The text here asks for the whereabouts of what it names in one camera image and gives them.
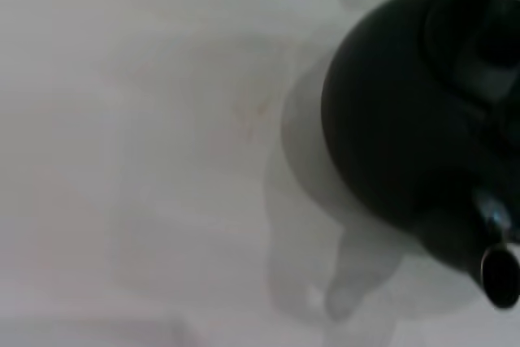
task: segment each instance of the kettle body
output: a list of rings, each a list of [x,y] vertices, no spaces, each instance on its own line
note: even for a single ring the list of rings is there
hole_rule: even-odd
[[[328,150],[375,212],[469,272],[496,307],[520,294],[520,0],[391,0],[332,60]]]

